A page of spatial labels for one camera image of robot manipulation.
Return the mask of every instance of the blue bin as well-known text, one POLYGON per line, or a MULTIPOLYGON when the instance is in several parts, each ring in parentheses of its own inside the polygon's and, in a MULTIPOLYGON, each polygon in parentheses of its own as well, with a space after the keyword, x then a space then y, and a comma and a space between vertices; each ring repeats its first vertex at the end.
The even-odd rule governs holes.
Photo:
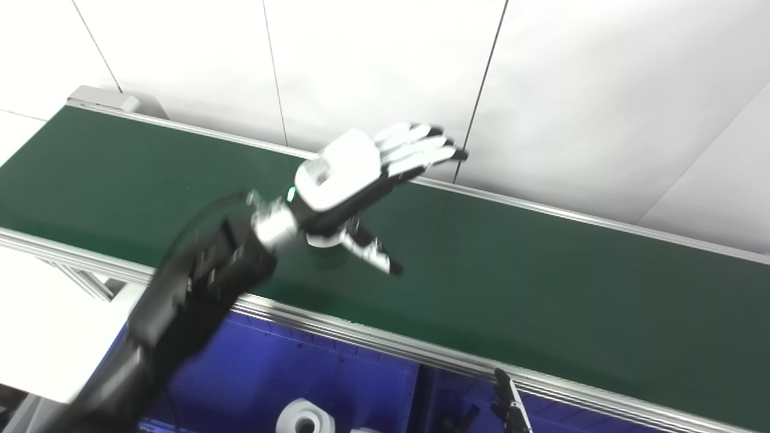
POLYGON ((187 361, 141 427, 147 431, 274 433, 306 398, 337 431, 406 433, 419 365, 351 344, 231 314, 187 361))

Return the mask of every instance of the robotic hand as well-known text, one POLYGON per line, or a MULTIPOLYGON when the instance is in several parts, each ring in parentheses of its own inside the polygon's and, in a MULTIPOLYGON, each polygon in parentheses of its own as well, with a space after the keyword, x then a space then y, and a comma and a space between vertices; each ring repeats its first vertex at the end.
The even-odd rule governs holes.
POLYGON ((278 251, 305 233, 314 247, 342 244, 377 269, 398 275, 403 267, 363 227, 358 213, 394 186, 451 159, 464 161, 467 154, 436 126, 401 123, 374 139, 351 130, 300 166, 286 200, 255 216, 256 234, 278 251))

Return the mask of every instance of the white robotic hand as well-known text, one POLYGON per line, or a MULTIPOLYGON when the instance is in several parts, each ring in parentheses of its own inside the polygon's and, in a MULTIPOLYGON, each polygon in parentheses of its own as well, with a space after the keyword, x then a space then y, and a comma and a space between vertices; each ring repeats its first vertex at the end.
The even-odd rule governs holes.
POLYGON ((397 184, 451 159, 465 160, 467 154, 436 126, 401 123, 374 139, 354 129, 322 149, 318 159, 300 165, 287 206, 310 245, 342 244, 376 268, 400 274, 403 267, 357 215, 397 184))

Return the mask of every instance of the tape roll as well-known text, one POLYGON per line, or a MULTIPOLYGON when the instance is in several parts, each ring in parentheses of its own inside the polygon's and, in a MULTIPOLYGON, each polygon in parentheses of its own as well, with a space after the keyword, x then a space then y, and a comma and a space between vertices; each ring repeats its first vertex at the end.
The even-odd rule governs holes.
POLYGON ((276 433, 334 433, 334 418, 308 400, 300 398, 281 411, 276 433))

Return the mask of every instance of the blue storage bin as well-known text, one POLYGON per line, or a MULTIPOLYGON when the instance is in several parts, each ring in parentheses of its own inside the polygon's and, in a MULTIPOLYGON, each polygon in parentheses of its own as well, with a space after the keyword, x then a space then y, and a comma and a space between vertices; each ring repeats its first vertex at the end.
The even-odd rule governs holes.
POLYGON ((274 433, 280 412, 306 398, 337 431, 406 433, 418 364, 231 314, 187 361, 141 424, 147 431, 274 433))
MULTIPOLYGON (((442 371, 425 369, 425 393, 419 433, 437 433, 438 420, 461 417, 472 406, 480 411, 467 433, 496 433, 503 424, 490 410, 495 399, 493 384, 442 371)), ((521 399, 534 433, 658 433, 656 430, 632 422, 576 408, 545 398, 521 392, 521 399)))

